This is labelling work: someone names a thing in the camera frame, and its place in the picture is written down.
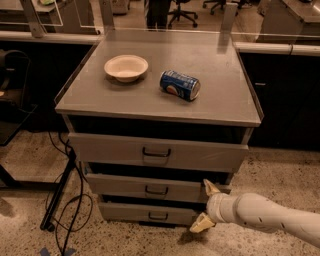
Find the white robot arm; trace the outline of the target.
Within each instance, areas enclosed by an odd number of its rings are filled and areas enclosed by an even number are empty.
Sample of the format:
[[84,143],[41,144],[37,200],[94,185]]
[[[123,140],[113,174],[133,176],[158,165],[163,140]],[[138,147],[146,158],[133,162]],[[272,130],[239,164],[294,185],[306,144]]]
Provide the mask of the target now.
[[200,233],[217,223],[234,223],[261,232],[283,230],[317,248],[320,247],[320,215],[281,206],[256,193],[230,196],[204,180],[208,196],[206,211],[190,227]]

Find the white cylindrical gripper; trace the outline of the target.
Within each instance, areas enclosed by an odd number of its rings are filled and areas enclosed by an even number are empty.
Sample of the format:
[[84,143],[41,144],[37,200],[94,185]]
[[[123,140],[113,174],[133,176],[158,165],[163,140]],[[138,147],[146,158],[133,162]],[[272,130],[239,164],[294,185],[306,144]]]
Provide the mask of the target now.
[[206,207],[209,216],[206,213],[201,213],[191,225],[190,231],[200,233],[214,227],[216,223],[236,223],[234,203],[237,197],[220,193],[220,190],[208,179],[204,179],[203,182],[206,194],[209,197]]

